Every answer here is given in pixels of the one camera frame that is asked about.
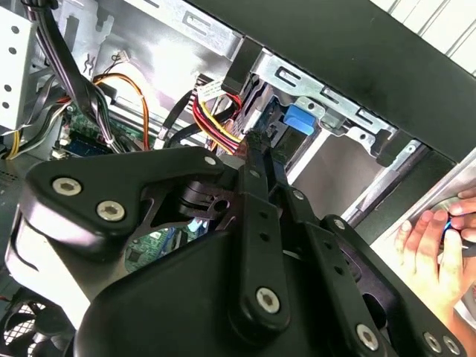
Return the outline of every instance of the black side panel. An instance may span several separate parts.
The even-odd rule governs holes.
[[[428,152],[376,209],[355,230],[372,244],[398,218],[420,200],[454,166],[436,152]]]
[[[188,1],[451,160],[475,147],[476,80],[370,1]]]

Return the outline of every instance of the finger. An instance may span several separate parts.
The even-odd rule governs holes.
[[[462,289],[463,256],[461,237],[458,232],[449,229],[445,234],[445,248],[440,265],[440,285],[457,297]]]
[[[476,197],[476,187],[458,193],[458,197],[461,199],[470,199],[471,197]]]
[[[464,199],[449,206],[449,213],[453,216],[476,212],[476,197]]]
[[[476,213],[451,218],[451,226],[455,229],[476,228]]]
[[[427,210],[419,218],[415,224],[415,229],[411,232],[410,236],[403,248],[403,266],[409,273],[415,273],[415,258],[417,255],[419,241],[422,239],[423,234],[428,227],[429,222],[433,218],[433,212]]]
[[[476,228],[468,228],[461,231],[461,237],[470,242],[476,243]]]
[[[434,214],[416,251],[417,272],[422,272],[428,277],[437,276],[437,255],[447,222],[448,214],[445,210],[439,210]]]
[[[410,233],[411,223],[410,221],[405,221],[395,236],[394,246],[400,264],[403,264],[403,249],[405,248],[405,243],[407,242]]]

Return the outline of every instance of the cable connector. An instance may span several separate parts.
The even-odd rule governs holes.
[[[125,50],[119,51],[118,57],[119,61],[122,63],[131,62],[131,57],[129,57],[128,53]]]

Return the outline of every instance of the orange wire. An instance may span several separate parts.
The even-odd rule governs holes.
[[[94,81],[94,84],[98,85],[104,82],[104,80],[107,80],[109,78],[119,78],[123,80],[124,82],[127,82],[139,94],[139,97],[142,100],[142,109],[143,109],[143,116],[144,116],[144,150],[149,150],[150,149],[149,148],[149,106],[147,105],[144,94],[142,93],[141,89],[138,87],[137,84],[135,84],[133,80],[131,80],[128,76],[121,73],[104,74],[103,76],[100,77],[99,80]]]

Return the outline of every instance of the human hand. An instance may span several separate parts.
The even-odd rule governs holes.
[[[451,215],[456,216],[451,219],[451,226],[461,231],[462,238],[476,242],[476,187],[463,191],[458,197],[461,201],[449,208]]]
[[[409,221],[399,229],[395,239],[398,258],[397,274],[416,296],[448,326],[454,317],[456,302],[476,278],[476,259],[463,259],[459,233],[447,230],[443,258],[437,256],[448,214],[426,211],[412,230]]]

